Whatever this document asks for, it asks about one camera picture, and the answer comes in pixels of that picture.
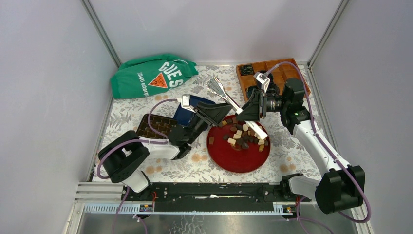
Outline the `silver metal tongs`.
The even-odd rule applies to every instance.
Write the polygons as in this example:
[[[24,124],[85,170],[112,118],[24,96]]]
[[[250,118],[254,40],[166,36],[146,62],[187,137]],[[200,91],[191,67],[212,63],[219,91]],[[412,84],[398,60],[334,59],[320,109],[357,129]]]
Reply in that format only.
[[[221,97],[225,102],[231,105],[236,114],[241,114],[241,112],[243,111],[242,108],[226,92],[224,86],[218,78],[213,77],[209,79],[206,84],[210,92]],[[260,140],[266,140],[266,138],[268,137],[267,133],[265,133],[256,122],[245,120],[245,123],[256,133],[257,138],[259,138]]]

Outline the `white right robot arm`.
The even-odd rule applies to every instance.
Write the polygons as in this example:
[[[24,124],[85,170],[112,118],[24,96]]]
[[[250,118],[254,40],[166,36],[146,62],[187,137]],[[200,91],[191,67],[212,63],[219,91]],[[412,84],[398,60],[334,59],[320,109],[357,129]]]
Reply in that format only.
[[[325,214],[365,205],[365,219],[369,220],[372,212],[364,193],[365,172],[360,166],[351,166],[320,133],[312,108],[303,104],[309,100],[303,81],[289,78],[282,95],[275,92],[276,85],[268,78],[258,78],[256,83],[237,119],[259,120],[268,112],[279,112],[283,126],[305,147],[322,176],[321,180],[304,175],[288,177],[279,188],[281,198],[291,201],[303,195],[315,200]]]

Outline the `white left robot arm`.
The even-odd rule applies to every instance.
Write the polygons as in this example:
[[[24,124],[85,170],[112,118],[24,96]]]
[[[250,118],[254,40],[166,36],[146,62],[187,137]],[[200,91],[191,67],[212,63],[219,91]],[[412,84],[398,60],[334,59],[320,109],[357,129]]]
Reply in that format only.
[[[182,159],[205,128],[217,126],[231,108],[225,103],[200,102],[187,126],[178,124],[168,135],[161,134],[161,139],[141,137],[132,130],[125,132],[98,153],[97,176],[122,183],[137,199],[146,200],[151,194],[150,180],[138,170],[139,166],[146,159]]]

